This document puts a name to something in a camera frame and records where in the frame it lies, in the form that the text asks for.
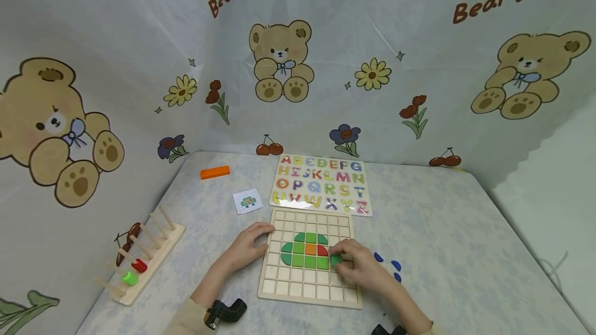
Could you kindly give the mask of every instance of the red spring toy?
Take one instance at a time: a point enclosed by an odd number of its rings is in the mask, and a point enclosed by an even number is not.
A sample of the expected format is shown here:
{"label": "red spring toy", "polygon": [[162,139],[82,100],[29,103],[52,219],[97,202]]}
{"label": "red spring toy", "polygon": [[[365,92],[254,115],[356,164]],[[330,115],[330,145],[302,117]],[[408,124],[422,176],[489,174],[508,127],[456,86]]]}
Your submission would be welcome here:
{"label": "red spring toy", "polygon": [[147,270],[147,264],[145,264],[141,259],[137,259],[137,261],[132,264],[132,267],[139,273],[145,273]]}

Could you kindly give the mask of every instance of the bear paw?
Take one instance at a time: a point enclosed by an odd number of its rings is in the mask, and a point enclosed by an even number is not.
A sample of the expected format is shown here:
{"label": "bear paw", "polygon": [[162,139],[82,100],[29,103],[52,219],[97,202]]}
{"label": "bear paw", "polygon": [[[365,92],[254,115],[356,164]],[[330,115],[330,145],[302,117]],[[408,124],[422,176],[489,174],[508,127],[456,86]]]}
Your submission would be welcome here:
{"label": "bear paw", "polygon": [[118,168],[123,159],[124,147],[120,140],[110,131],[99,133],[93,147],[95,164],[108,173]]}
{"label": "bear paw", "polygon": [[291,77],[284,84],[284,95],[292,102],[300,102],[308,95],[308,82],[301,77]]}
{"label": "bear paw", "polygon": [[503,88],[488,88],[480,92],[472,101],[472,111],[476,114],[490,113],[499,108],[505,101]]}
{"label": "bear paw", "polygon": [[534,93],[522,92],[511,96],[501,108],[501,115],[505,119],[523,119],[534,114],[542,100]]}
{"label": "bear paw", "polygon": [[79,207],[95,193],[99,171],[89,160],[78,160],[64,168],[56,183],[55,195],[66,207]]}
{"label": "bear paw", "polygon": [[257,97],[265,102],[277,101],[281,97],[281,82],[275,78],[260,80],[255,91]]}

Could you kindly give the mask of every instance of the child's right hand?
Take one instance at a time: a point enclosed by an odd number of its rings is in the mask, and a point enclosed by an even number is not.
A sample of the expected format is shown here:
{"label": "child's right hand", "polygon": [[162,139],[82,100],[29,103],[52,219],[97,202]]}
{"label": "child's right hand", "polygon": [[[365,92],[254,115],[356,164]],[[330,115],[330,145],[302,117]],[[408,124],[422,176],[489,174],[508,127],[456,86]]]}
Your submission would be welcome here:
{"label": "child's right hand", "polygon": [[396,283],[395,279],[379,264],[371,251],[354,239],[345,239],[334,245],[330,250],[334,253],[349,253],[354,257],[354,268],[345,264],[336,264],[335,268],[340,276],[355,282],[379,294],[387,292],[388,287]]}

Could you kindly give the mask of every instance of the yellow flower print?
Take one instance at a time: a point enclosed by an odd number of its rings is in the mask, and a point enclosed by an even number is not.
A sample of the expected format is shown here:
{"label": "yellow flower print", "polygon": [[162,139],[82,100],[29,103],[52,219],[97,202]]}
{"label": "yellow flower print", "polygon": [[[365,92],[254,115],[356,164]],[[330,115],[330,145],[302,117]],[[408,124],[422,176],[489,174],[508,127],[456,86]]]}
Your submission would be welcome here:
{"label": "yellow flower print", "polygon": [[183,78],[176,77],[176,85],[172,85],[169,93],[163,97],[164,101],[168,101],[168,106],[171,108],[178,104],[182,106],[186,101],[192,99],[192,94],[197,91],[197,81],[194,78],[189,79],[188,75]]}
{"label": "yellow flower print", "polygon": [[354,76],[358,79],[356,85],[358,87],[364,86],[366,91],[371,89],[381,89],[381,85],[389,83],[388,75],[391,74],[391,69],[386,68],[385,61],[377,64],[377,59],[372,58],[371,64],[362,64],[361,70],[357,71]]}

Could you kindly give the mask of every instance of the child's left hand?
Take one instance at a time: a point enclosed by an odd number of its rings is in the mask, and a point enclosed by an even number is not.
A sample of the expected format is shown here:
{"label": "child's left hand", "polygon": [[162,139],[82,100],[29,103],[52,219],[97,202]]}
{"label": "child's left hand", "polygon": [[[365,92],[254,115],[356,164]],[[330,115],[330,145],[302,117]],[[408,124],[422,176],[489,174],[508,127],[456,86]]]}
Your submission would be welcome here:
{"label": "child's left hand", "polygon": [[225,250],[215,264],[223,269],[223,272],[230,275],[239,269],[246,267],[252,261],[263,256],[269,246],[266,243],[255,247],[255,240],[264,233],[270,233],[275,227],[266,222],[255,222],[247,229],[238,234],[232,245]]}

